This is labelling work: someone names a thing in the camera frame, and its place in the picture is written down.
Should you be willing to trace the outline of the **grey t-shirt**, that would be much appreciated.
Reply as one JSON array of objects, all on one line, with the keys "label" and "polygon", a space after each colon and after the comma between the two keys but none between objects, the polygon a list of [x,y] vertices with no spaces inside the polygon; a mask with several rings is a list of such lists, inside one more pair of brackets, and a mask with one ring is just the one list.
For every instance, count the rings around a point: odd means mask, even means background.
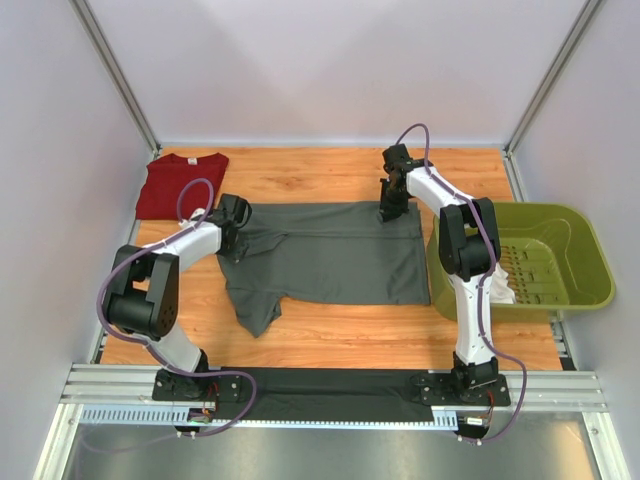
[{"label": "grey t-shirt", "polygon": [[416,205],[382,222],[375,201],[257,204],[236,251],[218,259],[238,323],[259,337],[281,300],[338,305],[428,305]]}]

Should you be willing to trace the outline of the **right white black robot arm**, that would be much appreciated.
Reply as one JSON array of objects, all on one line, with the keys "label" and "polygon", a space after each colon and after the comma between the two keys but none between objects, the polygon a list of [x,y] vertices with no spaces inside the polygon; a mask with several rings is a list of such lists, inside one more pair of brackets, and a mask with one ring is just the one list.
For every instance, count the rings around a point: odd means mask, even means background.
[{"label": "right white black robot arm", "polygon": [[500,243],[494,204],[475,199],[445,180],[425,158],[414,160],[403,144],[383,151],[379,214],[389,222],[408,212],[416,198],[436,215],[438,255],[452,282],[458,324],[450,390],[470,404],[498,379],[498,362],[489,339],[491,276]]}]

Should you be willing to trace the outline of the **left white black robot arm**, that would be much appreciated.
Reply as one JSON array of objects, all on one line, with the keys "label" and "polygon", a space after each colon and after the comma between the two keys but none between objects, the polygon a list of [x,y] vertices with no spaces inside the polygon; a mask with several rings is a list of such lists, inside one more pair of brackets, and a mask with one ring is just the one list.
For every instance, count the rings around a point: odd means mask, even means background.
[{"label": "left white black robot arm", "polygon": [[177,233],[117,251],[99,294],[99,312],[116,337],[142,345],[162,365],[153,399],[214,399],[218,382],[207,355],[177,320],[180,274],[210,255],[239,259],[246,251],[240,230],[251,215],[246,199],[224,194],[216,208],[196,211]]}]

